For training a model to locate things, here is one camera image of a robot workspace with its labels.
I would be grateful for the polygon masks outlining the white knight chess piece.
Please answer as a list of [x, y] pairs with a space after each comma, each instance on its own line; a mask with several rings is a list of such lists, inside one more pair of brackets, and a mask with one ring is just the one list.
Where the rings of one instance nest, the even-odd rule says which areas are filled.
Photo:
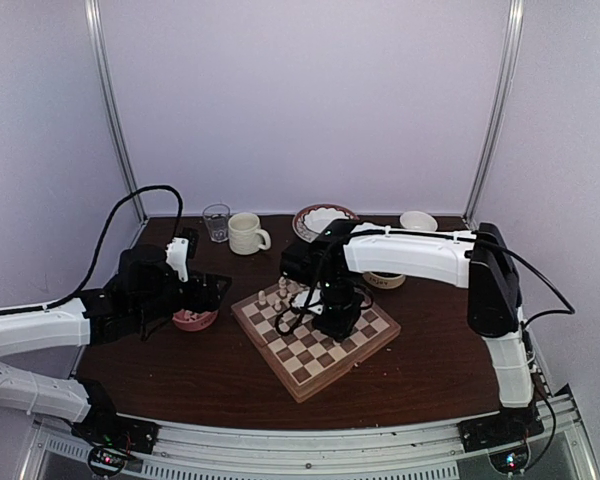
[[258, 304], [265, 306], [267, 304], [267, 296], [264, 290], [258, 292]]

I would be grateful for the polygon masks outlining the white king chess piece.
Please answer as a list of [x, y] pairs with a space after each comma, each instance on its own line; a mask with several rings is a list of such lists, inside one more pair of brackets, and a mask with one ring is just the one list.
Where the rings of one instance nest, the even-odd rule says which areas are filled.
[[285, 297], [287, 295], [287, 281], [284, 277], [281, 277], [278, 281], [279, 286], [279, 294], [281, 297]]

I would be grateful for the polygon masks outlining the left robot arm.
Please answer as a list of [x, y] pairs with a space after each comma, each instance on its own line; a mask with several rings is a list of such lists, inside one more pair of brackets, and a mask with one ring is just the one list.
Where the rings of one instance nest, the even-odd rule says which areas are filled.
[[189, 270], [189, 255], [183, 238], [165, 249], [139, 245], [120, 254], [115, 275], [100, 289], [0, 311], [0, 407], [63, 419], [103, 444], [117, 442], [124, 424], [99, 383], [51, 378], [1, 360], [52, 347], [108, 344], [132, 334], [147, 339], [156, 322], [169, 322], [180, 311], [218, 310], [231, 278]]

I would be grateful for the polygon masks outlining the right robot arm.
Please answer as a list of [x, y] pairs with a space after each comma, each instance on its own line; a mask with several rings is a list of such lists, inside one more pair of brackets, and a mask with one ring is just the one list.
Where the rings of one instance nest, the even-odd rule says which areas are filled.
[[294, 303], [300, 318], [341, 342], [364, 308], [355, 279], [367, 272], [418, 277], [468, 292], [467, 323], [487, 345], [499, 387], [500, 411], [488, 419], [499, 440], [540, 431], [525, 341], [519, 274], [499, 229], [422, 232], [336, 219], [312, 242], [281, 255], [280, 273], [308, 291]]

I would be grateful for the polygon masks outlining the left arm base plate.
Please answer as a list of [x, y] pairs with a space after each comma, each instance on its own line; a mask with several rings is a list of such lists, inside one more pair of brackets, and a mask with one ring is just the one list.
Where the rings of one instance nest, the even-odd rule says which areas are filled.
[[125, 453], [151, 454], [159, 425], [111, 412], [89, 413], [82, 422], [71, 423], [73, 433], [97, 446]]

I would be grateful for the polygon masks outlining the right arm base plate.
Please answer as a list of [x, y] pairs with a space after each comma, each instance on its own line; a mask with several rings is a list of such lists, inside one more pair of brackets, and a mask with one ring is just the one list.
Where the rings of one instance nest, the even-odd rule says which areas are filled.
[[494, 415], [461, 421], [458, 424], [465, 452], [492, 449], [523, 442], [544, 432], [542, 420], [536, 414], [501, 411]]

